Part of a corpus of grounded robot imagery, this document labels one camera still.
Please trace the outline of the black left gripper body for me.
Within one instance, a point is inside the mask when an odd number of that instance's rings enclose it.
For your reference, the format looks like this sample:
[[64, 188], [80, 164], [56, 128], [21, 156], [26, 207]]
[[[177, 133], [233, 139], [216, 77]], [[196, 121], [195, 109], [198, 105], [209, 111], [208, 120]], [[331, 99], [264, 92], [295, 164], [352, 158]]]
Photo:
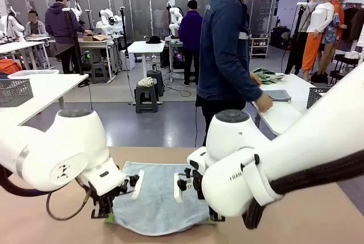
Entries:
[[112, 208], [113, 206], [113, 200], [117, 197], [120, 196], [122, 194], [125, 193], [125, 189], [121, 188], [121, 187], [116, 187], [114, 189], [112, 189], [111, 191], [109, 191], [108, 193], [97, 197], [96, 198], [96, 202], [98, 203], [100, 208]]

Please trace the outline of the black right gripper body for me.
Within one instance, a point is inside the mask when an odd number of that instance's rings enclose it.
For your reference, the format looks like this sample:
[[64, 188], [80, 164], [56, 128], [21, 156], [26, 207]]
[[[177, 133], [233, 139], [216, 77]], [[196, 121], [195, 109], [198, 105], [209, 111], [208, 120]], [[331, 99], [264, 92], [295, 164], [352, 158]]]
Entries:
[[198, 198], [204, 198], [204, 194], [202, 192], [202, 175], [197, 171], [193, 170], [193, 187], [197, 192]]

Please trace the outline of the person's right hand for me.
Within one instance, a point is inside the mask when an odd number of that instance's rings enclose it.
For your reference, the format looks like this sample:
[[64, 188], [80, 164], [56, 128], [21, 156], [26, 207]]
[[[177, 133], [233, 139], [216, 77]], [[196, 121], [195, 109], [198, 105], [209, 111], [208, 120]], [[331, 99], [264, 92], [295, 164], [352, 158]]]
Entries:
[[273, 101], [268, 94], [263, 93], [256, 101], [260, 113], [268, 111], [273, 106]]

